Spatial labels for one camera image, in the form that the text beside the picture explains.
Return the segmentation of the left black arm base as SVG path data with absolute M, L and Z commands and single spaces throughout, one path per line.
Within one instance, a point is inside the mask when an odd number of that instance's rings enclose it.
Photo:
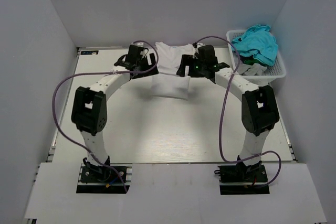
M 132 177 L 132 165 L 117 165 L 118 175 L 111 169 L 103 168 L 103 174 L 92 167 L 81 164 L 76 193 L 77 194 L 126 194 L 120 177 L 125 187 L 129 190 Z

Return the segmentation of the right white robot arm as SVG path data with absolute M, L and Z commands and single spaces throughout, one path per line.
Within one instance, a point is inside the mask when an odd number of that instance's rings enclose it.
M 226 89 L 219 123 L 219 152 L 227 164 L 243 163 L 237 168 L 238 177 L 247 182 L 256 175 L 254 166 L 259 165 L 265 140 L 279 121 L 279 111 L 271 86 L 258 86 L 237 74 L 228 64 L 219 63 L 215 49 L 211 45 L 201 46 L 193 55 L 183 54 L 176 73 L 191 78 L 206 78 Z M 228 94 L 233 94 L 241 102 L 241 120 L 246 130 L 241 152 L 236 161 L 224 157 L 222 148 L 222 129 L 225 105 Z

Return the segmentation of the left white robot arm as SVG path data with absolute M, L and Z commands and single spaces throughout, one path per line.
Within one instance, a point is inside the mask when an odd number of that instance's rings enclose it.
M 93 176 L 101 182 L 110 178 L 110 156 L 108 155 L 103 129 L 108 122 L 108 100 L 123 85 L 133 79 L 153 76 L 159 73 L 159 54 L 153 47 L 149 52 L 143 41 L 129 46 L 127 54 L 121 56 L 111 70 L 93 72 L 92 75 L 103 77 L 88 87 L 78 87 L 75 91 L 71 121 L 80 132 L 88 162 L 95 165 Z

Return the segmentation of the white t-shirt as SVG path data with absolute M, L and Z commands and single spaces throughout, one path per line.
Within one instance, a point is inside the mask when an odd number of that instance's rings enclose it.
M 152 95 L 187 100 L 190 78 L 188 76 L 180 77 L 176 73 L 182 56 L 193 55 L 194 47 L 191 44 L 169 46 L 163 42 L 156 42 L 155 45 L 159 54 L 157 64 L 159 73 L 152 78 Z

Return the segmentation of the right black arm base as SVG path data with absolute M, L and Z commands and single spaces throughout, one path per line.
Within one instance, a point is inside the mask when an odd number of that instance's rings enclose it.
M 269 195 L 268 177 L 264 165 L 247 174 L 237 165 L 218 166 L 214 175 L 219 179 L 221 195 Z

